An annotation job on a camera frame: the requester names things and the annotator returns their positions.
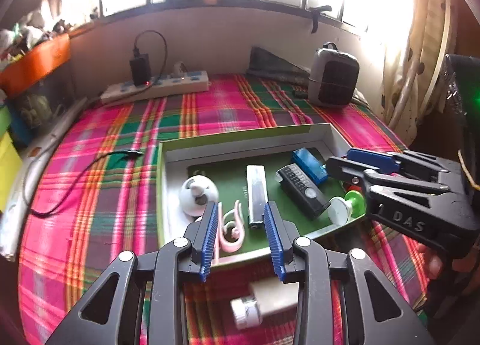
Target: white wall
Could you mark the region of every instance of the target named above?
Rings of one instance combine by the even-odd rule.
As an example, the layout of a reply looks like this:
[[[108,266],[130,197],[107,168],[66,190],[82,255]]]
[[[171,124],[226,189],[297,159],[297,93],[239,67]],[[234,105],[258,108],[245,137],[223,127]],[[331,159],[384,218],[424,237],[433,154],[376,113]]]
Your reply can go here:
[[[146,29],[160,31],[169,45],[167,69],[176,61],[189,70],[209,74],[244,73],[250,49],[260,46],[295,64],[310,67],[314,52],[324,42],[357,57],[360,73],[357,87],[375,113],[381,113],[383,47],[332,25],[319,23],[311,34],[311,20],[273,11],[248,8],[188,8],[147,13],[98,24],[71,39],[71,63],[79,93],[93,96],[109,84],[131,78],[129,60],[135,36]],[[141,37],[139,48],[150,56],[152,72],[163,60],[158,35]]]

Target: power strip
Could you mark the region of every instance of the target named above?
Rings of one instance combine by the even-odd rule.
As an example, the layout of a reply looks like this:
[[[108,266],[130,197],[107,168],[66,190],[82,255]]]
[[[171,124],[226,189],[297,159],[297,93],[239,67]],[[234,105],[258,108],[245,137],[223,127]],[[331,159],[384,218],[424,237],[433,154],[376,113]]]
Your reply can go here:
[[[192,92],[207,91],[209,86],[208,75],[205,70],[184,73],[183,77],[172,78],[170,74],[160,77],[155,85],[148,86],[144,92],[140,92],[145,85],[135,86],[132,81],[110,85],[100,97],[102,104],[116,106],[138,100],[164,97],[171,94],[189,94]]]

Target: beige curtain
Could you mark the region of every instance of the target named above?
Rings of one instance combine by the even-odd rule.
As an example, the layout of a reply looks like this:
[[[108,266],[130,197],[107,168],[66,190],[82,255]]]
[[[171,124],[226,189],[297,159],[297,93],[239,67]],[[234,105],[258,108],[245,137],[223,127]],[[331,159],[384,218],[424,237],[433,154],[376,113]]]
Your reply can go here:
[[[383,120],[410,145],[424,116],[445,105],[446,89],[437,83],[443,57],[453,52],[456,21],[454,0],[412,0],[411,24],[391,29],[385,37]],[[391,9],[385,21],[402,8]]]

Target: bed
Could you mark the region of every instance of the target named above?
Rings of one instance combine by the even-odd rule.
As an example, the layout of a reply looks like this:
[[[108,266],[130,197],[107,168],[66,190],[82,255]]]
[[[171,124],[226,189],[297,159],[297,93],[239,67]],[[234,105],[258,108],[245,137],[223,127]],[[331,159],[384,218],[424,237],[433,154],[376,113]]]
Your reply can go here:
[[[51,208],[76,175],[100,154],[131,148],[141,162],[103,159],[75,186],[58,215],[29,216],[19,258],[19,303],[25,336],[44,344],[52,331],[124,250],[158,249],[155,169],[159,141],[196,135],[310,123],[331,123],[356,147],[402,151],[406,147],[363,106],[325,110],[294,98],[292,86],[243,75],[211,78],[208,92],[174,95],[85,111],[71,127],[40,180],[33,208]],[[411,306],[425,295],[427,280],[416,242],[365,220],[321,241],[326,248],[367,251]],[[295,311],[239,332],[230,300],[249,294],[248,282],[272,276],[268,259],[213,272],[205,284],[185,289],[190,344],[286,344],[293,337]],[[145,315],[148,311],[145,304]],[[342,331],[334,295],[335,343]],[[146,343],[142,326],[141,344]]]

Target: orange box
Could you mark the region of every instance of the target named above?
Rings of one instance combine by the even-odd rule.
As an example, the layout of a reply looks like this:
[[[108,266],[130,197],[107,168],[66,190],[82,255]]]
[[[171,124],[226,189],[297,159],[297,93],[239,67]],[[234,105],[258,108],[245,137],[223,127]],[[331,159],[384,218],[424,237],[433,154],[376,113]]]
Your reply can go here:
[[[0,73],[0,88],[14,98],[70,59],[68,34],[34,47],[25,57],[11,63]]]

